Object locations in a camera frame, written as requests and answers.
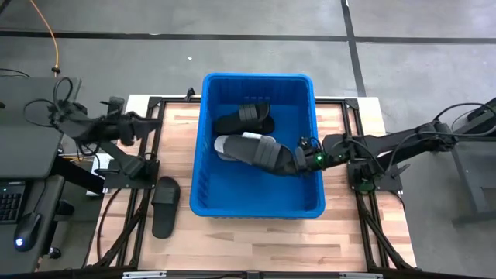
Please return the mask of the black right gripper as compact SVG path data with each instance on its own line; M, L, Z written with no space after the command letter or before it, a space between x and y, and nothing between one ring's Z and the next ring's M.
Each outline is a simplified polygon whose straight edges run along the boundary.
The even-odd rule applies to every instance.
M302 137L300 146L294 151L298 163L306 163L306 167L290 163L286 165L287 175L307 175L310 171L324 171L327 168L327 152L316 137Z

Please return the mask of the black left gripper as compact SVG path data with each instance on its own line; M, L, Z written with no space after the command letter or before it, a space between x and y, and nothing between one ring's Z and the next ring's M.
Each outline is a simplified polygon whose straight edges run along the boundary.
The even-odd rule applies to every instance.
M135 112L127 112L121 114L117 122L119 132L118 139L125 146L132 146L134 144L135 132L133 128L133 121L138 120L140 123L137 126L137 136L148 136L151 132L162 125L162 120L157 118L143 118Z

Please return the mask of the blue plastic bin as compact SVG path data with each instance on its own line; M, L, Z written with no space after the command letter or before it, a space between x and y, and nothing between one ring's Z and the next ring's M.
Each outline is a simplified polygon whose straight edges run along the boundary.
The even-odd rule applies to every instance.
M221 160L214 149L214 122L239 118L239 107L267 102L275 130L269 134L295 155L302 137L319 133L312 80L303 74L212 73L201 95L191 210L199 216L313 219L325 210L320 170L279 176L244 162Z

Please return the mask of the white box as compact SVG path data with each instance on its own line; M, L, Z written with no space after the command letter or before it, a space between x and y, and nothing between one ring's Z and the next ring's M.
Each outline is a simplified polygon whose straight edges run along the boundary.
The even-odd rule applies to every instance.
M112 159L112 157L110 155L108 155L107 153L97 153L96 155L94 155L94 159L93 159L92 166L91 166L91 173L95 176L98 176L95 173L95 170L101 169L101 168L107 169L111 159ZM109 192L109 189L107 189L107 188L102 189L103 194L108 194L108 192ZM95 194L94 192L91 192L91 191L86 191L86 195L91 196L91 197L95 197L98 194Z

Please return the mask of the black clamp lever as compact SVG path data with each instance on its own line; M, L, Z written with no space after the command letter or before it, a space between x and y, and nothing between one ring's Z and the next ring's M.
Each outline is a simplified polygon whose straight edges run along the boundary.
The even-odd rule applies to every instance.
M401 173L406 171L411 164L405 164L403 166L398 166L397 164L393 165L389 170L389 176L391 179L397 179L400 177Z

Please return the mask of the grey side desk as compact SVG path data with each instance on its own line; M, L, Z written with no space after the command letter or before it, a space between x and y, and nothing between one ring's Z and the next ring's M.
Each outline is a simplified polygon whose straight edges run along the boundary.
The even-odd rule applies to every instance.
M51 77L0 77L0 180L61 175L63 134L50 126Z

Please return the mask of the black computer mouse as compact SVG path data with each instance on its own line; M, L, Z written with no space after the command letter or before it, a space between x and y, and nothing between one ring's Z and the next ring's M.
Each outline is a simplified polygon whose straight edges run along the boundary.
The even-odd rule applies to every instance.
M37 212L25 214L14 232L14 247L19 252L31 250L36 244L42 215Z

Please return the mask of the black keyboard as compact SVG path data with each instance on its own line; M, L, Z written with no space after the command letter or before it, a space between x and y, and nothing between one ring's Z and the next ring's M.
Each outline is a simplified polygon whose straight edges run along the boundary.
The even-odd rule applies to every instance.
M0 225L18 222L25 191L25 181L0 181Z

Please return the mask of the dark grey metal cart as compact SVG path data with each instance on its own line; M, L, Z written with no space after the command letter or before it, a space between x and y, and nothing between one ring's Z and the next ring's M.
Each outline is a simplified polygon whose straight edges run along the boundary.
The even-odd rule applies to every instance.
M439 119L451 109L461 106L475 109L461 115L466 122L459 128L449 127L457 134L451 149L460 182L468 194L470 212L452 220L454 226L496 221L496 206L492 206L485 192L496 191L496 98L482 104L464 102L451 105L435 116Z

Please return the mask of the black computer desk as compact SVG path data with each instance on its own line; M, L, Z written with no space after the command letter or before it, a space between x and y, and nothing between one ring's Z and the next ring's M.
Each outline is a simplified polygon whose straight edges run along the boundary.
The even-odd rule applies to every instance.
M56 214L65 180L56 175L25 182L24 204L18 222L0 225L0 277L37 270L42 258L48 254L57 228ZM14 247L14 232L19 220L30 212L42 215L36 244L29 251L19 252Z

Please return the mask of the black aluminium table frame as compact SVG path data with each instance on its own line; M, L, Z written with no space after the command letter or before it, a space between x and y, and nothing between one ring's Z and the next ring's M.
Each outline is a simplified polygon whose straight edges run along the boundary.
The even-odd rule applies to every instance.
M160 175L181 186L181 203L172 237L152 235L153 210L145 221L136 271L165 270L167 277L246 279L338 279L340 273L365 273L366 258L355 194L346 184L346 167L323 174L326 208L317 219L213 219L189 208L189 192L200 104L172 98L164 103L164 127L158 156ZM121 233L128 204L140 202L122 190L111 204L102 229L105 252ZM415 256L401 202L393 194L376 194L385 235L403 259Z

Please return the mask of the silver metal bracket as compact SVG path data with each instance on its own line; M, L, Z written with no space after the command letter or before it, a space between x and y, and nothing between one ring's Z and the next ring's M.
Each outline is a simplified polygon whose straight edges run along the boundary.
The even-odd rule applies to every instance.
M384 277L382 274L346 272L340 273L339 279L384 279Z
M122 279L164 279L166 277L165 270L139 270L122 274Z

